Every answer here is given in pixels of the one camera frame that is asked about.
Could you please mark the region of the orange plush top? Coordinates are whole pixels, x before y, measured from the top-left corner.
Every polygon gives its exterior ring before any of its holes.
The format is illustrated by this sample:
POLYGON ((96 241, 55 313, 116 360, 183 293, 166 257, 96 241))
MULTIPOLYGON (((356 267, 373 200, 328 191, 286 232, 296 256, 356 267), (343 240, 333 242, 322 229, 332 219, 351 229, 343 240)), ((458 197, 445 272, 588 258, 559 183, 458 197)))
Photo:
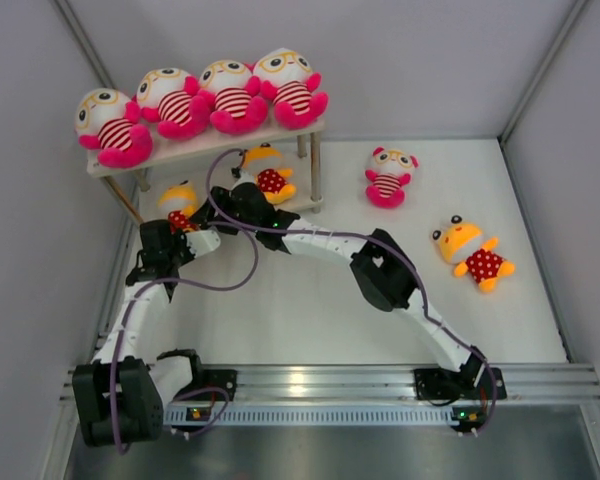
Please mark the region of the orange plush top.
POLYGON ((246 149, 241 167, 251 174, 259 190, 272 205, 280 205, 297 193, 291 182, 293 170, 283 165, 284 155, 269 143, 246 149))

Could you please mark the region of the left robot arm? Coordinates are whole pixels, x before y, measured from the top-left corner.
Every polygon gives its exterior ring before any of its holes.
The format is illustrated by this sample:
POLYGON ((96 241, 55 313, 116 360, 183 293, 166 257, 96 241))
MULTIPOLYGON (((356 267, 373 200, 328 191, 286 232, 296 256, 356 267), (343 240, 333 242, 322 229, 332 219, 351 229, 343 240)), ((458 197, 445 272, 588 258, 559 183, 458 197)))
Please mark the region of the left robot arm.
POLYGON ((216 250, 219 236, 154 220, 141 225, 140 240, 111 332, 72 375, 80 429, 90 447, 125 450, 157 439, 171 400, 178 394, 195 399, 206 386, 196 351, 177 348, 167 309, 180 268, 216 250))

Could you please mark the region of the pink panda plush face down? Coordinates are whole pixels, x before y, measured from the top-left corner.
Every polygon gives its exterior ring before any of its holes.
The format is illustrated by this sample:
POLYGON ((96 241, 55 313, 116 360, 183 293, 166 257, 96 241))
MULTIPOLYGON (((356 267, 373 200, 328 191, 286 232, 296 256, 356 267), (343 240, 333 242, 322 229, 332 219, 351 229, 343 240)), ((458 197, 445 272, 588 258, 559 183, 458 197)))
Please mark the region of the pink panda plush face down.
POLYGON ((197 79, 186 70, 161 67, 145 74, 135 100, 142 117, 156 125, 163 138, 183 141, 203 133, 210 124, 210 107, 198 96, 197 79))

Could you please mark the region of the pink panda plush top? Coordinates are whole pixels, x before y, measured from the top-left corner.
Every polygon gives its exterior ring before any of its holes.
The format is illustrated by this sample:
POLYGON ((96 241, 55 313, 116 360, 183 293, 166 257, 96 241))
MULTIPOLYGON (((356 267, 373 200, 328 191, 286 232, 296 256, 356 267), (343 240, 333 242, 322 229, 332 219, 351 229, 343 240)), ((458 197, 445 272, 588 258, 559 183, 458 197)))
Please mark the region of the pink panda plush top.
POLYGON ((370 166, 365 169, 369 184, 366 198, 376 207, 394 209, 406 199, 404 188, 413 180, 419 168, 415 155, 399 149, 377 147, 372 152, 370 166))

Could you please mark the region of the pink panda plush with glasses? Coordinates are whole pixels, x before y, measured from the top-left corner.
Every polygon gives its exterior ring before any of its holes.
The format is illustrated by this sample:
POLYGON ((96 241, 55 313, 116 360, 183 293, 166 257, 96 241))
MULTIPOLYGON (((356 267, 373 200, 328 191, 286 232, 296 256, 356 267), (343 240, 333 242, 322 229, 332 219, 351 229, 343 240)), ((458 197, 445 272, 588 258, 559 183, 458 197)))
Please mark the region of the pink panda plush with glasses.
POLYGON ((319 91, 322 76, 301 53, 276 49, 255 63, 253 74, 259 78, 260 95, 270 102, 280 126, 304 129, 326 112, 329 96, 319 91))

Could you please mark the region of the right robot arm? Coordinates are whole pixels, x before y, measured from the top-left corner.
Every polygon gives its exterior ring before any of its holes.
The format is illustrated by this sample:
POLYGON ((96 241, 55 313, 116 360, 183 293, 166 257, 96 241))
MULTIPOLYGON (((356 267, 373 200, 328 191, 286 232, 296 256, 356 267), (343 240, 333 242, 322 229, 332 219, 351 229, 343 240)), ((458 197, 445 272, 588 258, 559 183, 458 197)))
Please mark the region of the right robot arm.
POLYGON ((484 377, 491 387, 497 377, 484 354, 466 343, 447 324, 430 314, 427 292, 416 267, 391 235, 376 229, 369 235, 329 231, 298 213, 277 209, 251 183, 228 190, 215 186, 192 216, 206 229, 239 228, 255 234, 267 249, 306 255, 350 268, 364 299, 374 308, 394 313, 412 325, 433 354, 448 388, 460 397, 480 389, 484 377))

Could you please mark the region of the orange plush bottom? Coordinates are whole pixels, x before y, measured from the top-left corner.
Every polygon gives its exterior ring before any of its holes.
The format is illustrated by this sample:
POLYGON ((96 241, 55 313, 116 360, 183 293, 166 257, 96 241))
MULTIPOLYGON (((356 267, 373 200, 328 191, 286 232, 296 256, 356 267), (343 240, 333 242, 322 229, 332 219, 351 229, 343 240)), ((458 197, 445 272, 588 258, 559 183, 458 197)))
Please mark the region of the orange plush bottom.
POLYGON ((169 221, 172 230, 182 230, 184 233, 198 230, 191 220, 198 207, 196 192, 188 180, 170 186, 158 201, 158 209, 169 221))

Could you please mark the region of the orange plush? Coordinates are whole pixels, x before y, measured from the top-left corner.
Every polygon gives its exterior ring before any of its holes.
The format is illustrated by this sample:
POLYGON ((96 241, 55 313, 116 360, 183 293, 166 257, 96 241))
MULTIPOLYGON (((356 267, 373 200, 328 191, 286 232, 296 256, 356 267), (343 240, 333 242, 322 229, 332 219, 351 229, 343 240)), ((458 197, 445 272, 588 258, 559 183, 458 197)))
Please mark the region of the orange plush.
POLYGON ((259 190, 272 205, 280 205, 297 193, 291 182, 293 170, 283 165, 284 155, 269 143, 246 149, 241 167, 251 174, 259 190))
POLYGON ((478 225, 460 215, 453 215, 446 227, 435 229, 431 239, 453 275, 469 275, 482 293, 493 292, 501 279, 516 272, 516 265, 496 252, 499 238, 487 237, 478 225))
POLYGON ((198 230, 191 220, 198 207, 196 192, 188 180, 170 186, 158 201, 158 209, 169 221, 172 230, 182 230, 184 233, 198 230))

